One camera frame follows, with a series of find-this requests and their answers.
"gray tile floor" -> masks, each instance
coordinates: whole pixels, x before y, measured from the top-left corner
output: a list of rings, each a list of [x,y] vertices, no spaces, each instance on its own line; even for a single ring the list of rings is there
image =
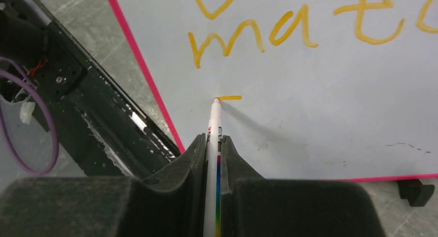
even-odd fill
[[[168,134],[157,104],[106,0],[40,0],[137,104]],[[438,180],[425,183],[438,186]],[[411,208],[395,182],[362,183],[387,236],[438,236],[438,193],[426,207]]]
[[[21,105],[22,103],[11,104],[0,98],[3,117],[15,150],[26,165],[35,170],[43,170],[52,156],[51,134],[46,132],[35,119],[32,119],[29,125],[24,124],[20,119]],[[0,133],[0,193],[14,180],[30,176],[18,166]],[[84,172],[60,145],[56,165],[45,177],[84,176]]]

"orange handwritten text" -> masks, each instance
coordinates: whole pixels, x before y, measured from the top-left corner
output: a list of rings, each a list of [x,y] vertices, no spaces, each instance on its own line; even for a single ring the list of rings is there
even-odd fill
[[[389,37],[384,39],[373,39],[371,37],[367,37],[364,34],[362,34],[362,21],[364,20],[365,10],[388,9],[388,8],[392,8],[393,6],[394,6],[394,2],[391,0],[382,0],[381,3],[367,3],[367,0],[359,0],[359,4],[341,6],[338,9],[336,9],[333,12],[333,14],[338,15],[346,11],[357,11],[356,26],[355,26],[356,37],[361,41],[368,42],[371,44],[382,44],[393,40],[396,36],[398,36],[398,34],[400,34],[401,29],[403,28],[404,19],[400,21],[397,30]]]
[[[245,28],[247,26],[251,26],[253,28],[254,35],[256,37],[257,47],[260,51],[264,52],[263,41],[261,39],[261,33],[260,33],[259,26],[257,25],[256,21],[254,21],[252,19],[245,20],[239,24],[236,31],[234,32],[234,34],[231,36],[230,40],[228,41],[228,45],[225,45],[224,40],[222,40],[222,38],[218,34],[210,33],[207,36],[204,43],[201,44],[201,46],[198,49],[197,45],[196,45],[195,36],[193,35],[193,33],[189,32],[189,41],[190,41],[190,45],[192,46],[195,67],[196,68],[201,67],[200,63],[201,63],[202,54],[204,53],[204,51],[208,47],[208,45],[210,45],[211,40],[213,40],[213,38],[215,38],[219,42],[219,44],[221,45],[222,54],[224,56],[228,56],[231,53],[231,49],[234,46],[236,39],[242,33],[243,28]]]
[[[225,11],[225,10],[231,5],[231,3],[232,3],[234,0],[225,0],[225,2],[224,2],[221,6],[219,6],[219,8],[217,8],[213,13],[210,13],[210,12],[206,9],[206,7],[205,7],[204,3],[202,2],[202,0],[195,0],[195,1],[196,1],[196,3],[198,4],[199,9],[201,10],[201,12],[202,12],[202,13],[203,13],[208,19],[213,20],[213,19],[217,18],[217,16],[219,16],[223,11]]]
[[[438,33],[438,28],[433,28],[430,26],[427,26],[423,23],[424,18],[426,16],[427,10],[429,9],[430,5],[433,3],[434,0],[426,0],[425,4],[421,8],[420,14],[417,18],[417,27],[421,29],[422,31],[428,32],[428,33]]]
[[[214,12],[211,13],[207,10],[202,0],[195,0],[195,1],[201,12],[210,20],[216,19],[217,16],[219,16],[222,12],[224,12],[234,2],[234,0],[225,0],[222,3],[222,5],[219,6],[219,8],[217,8]],[[427,33],[437,34],[438,27],[431,27],[424,23],[424,18],[426,17],[426,14],[433,2],[434,0],[426,0],[426,2],[423,4],[423,7],[421,8],[421,11],[417,17],[416,26],[418,27],[418,29],[425,31]],[[362,32],[364,15],[366,10],[391,9],[394,7],[394,4],[395,3],[392,0],[382,0],[381,2],[372,2],[372,3],[367,3],[367,0],[359,0],[358,4],[346,5],[337,8],[336,10],[333,11],[333,15],[338,15],[340,13],[349,12],[349,11],[356,11],[357,12],[356,22],[354,26],[354,32],[356,34],[356,37],[360,41],[367,42],[370,44],[384,44],[394,40],[401,33],[405,19],[403,18],[400,20],[397,29],[390,36],[383,39],[375,39],[366,36]],[[307,4],[303,4],[303,6],[296,14],[295,19],[289,25],[285,33],[280,37],[278,37],[280,29],[282,29],[286,25],[286,23],[290,21],[290,19],[293,17],[293,14],[294,14],[293,11],[288,11],[276,22],[276,24],[271,30],[271,33],[269,34],[268,40],[270,41],[270,43],[274,46],[278,46],[282,44],[292,35],[296,27],[301,23],[302,39],[304,45],[311,48],[316,48],[318,44],[311,42],[309,38],[309,6]],[[201,63],[202,55],[204,54],[205,49],[210,45],[213,39],[216,39],[221,45],[223,56],[228,56],[231,53],[231,50],[234,46],[236,39],[240,36],[243,29],[247,26],[250,26],[254,31],[257,48],[261,52],[264,52],[263,41],[262,41],[262,36],[260,33],[259,26],[257,25],[256,21],[252,19],[248,19],[240,23],[236,31],[230,37],[228,44],[225,44],[224,40],[218,34],[210,33],[205,39],[205,41],[198,48],[196,45],[195,36],[193,35],[192,32],[189,32],[188,33],[189,42],[193,52],[195,67],[196,68],[201,67],[200,63]]]
[[[299,22],[301,21],[301,29],[303,32],[304,44],[308,47],[316,48],[318,44],[313,43],[309,40],[308,13],[309,13],[309,7],[307,5],[303,5],[303,7],[301,7],[298,14],[296,15],[295,20],[292,22],[292,24],[289,26],[286,32],[280,38],[275,39],[275,37],[278,34],[278,31],[293,16],[292,11],[286,12],[283,15],[283,17],[280,20],[278,20],[278,22],[274,25],[274,28],[272,29],[271,34],[269,35],[269,41],[272,43],[272,45],[278,46],[286,39],[288,39],[288,37],[292,34],[292,32],[295,30],[295,28],[298,26]]]

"whiteboard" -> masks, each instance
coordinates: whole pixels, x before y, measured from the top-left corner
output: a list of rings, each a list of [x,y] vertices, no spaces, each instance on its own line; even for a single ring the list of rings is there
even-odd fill
[[[109,2],[181,150],[241,95],[223,133],[267,178],[438,177],[438,0]]]

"orange letter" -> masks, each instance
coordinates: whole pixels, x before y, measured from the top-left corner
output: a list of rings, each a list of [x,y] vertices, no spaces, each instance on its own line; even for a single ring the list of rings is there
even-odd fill
[[[423,5],[420,14],[418,15],[417,18],[417,27],[425,32],[429,32],[429,33],[438,33],[438,28],[432,28],[430,26],[427,26],[423,23],[424,18],[426,16],[427,10],[429,10],[430,5],[433,3],[433,0],[426,0],[425,4]]]
[[[283,15],[283,17],[280,20],[278,20],[278,22],[274,25],[274,28],[272,29],[271,34],[269,35],[269,41],[272,43],[272,45],[278,46],[286,39],[288,39],[289,36],[292,34],[292,32],[295,30],[296,26],[301,21],[301,29],[303,32],[304,44],[306,46],[316,48],[318,44],[309,41],[308,13],[309,13],[309,7],[307,5],[303,5],[300,11],[298,12],[298,14],[296,15],[295,19],[293,20],[292,24],[286,30],[286,32],[280,38],[275,39],[281,27],[283,27],[283,25],[293,16],[292,11],[286,12]]]
[[[254,21],[252,19],[245,20],[239,24],[236,31],[234,32],[234,34],[231,36],[230,40],[228,41],[228,45],[225,45],[224,40],[222,40],[222,38],[218,34],[210,33],[207,36],[204,43],[198,49],[196,46],[196,41],[195,41],[195,37],[193,36],[193,33],[189,32],[189,41],[190,41],[190,45],[192,46],[193,57],[195,59],[195,67],[196,68],[201,67],[200,62],[201,62],[202,54],[204,53],[204,51],[208,47],[208,45],[210,45],[211,40],[213,40],[213,38],[218,40],[218,42],[221,44],[223,55],[228,56],[231,53],[231,49],[234,46],[236,39],[240,36],[240,33],[242,33],[243,28],[245,28],[247,26],[251,26],[253,28],[254,35],[256,36],[257,47],[259,48],[260,51],[264,52],[263,41],[261,40],[261,33],[260,33],[259,26],[257,25],[256,21]]]
[[[199,9],[201,10],[201,12],[208,18],[208,19],[215,19],[217,16],[219,16],[223,11],[225,11],[225,9],[227,9],[231,3],[234,0],[226,0],[221,6],[219,6],[219,8],[217,8],[213,13],[209,13],[208,10],[206,9],[204,3],[202,2],[202,0],[195,0],[196,3],[199,6]]]
[[[359,4],[357,5],[348,5],[341,6],[333,12],[333,15],[338,15],[340,13],[346,11],[357,11],[356,17],[356,26],[355,33],[359,40],[368,42],[371,44],[382,44],[393,40],[398,34],[400,34],[401,29],[403,28],[404,19],[400,21],[398,24],[397,30],[389,37],[384,39],[373,39],[371,37],[367,37],[362,33],[362,21],[364,19],[365,10],[368,9],[388,9],[394,6],[394,2],[391,0],[382,0],[381,3],[367,3],[367,0],[359,0]]]

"purple wire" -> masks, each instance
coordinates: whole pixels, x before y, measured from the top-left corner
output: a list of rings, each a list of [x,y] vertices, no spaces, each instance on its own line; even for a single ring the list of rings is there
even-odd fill
[[[26,71],[24,71],[24,69],[20,65],[18,65],[16,61],[0,57],[0,61],[2,60],[11,63],[15,67],[15,69],[17,69],[17,71],[21,74],[21,76],[23,76],[23,78],[25,78],[26,81],[32,85],[33,88],[37,88],[37,84],[35,84],[35,82],[27,75]]]
[[[56,132],[55,122],[53,121],[52,114],[49,111],[49,108],[44,103],[41,96],[32,88],[31,85],[26,84],[24,81],[22,81],[20,78],[6,72],[5,70],[0,69],[0,77],[4,77],[17,85],[21,86],[24,90],[26,90],[35,100],[35,102],[40,106],[42,113],[44,114],[45,119],[47,120],[47,124],[49,125],[49,130],[52,134],[52,159],[50,160],[49,165],[42,171],[36,171],[32,168],[28,167],[18,156],[15,148],[13,147],[13,144],[9,138],[8,131],[6,129],[5,119],[3,118],[3,112],[2,108],[0,107],[0,128],[2,129],[3,134],[5,135],[6,143],[8,144],[8,148],[10,152],[12,153],[15,160],[18,162],[18,165],[23,168],[28,173],[31,173],[33,175],[44,175],[50,172],[53,167],[56,164],[56,161],[58,160],[59,155],[59,142],[58,142],[58,134]]]

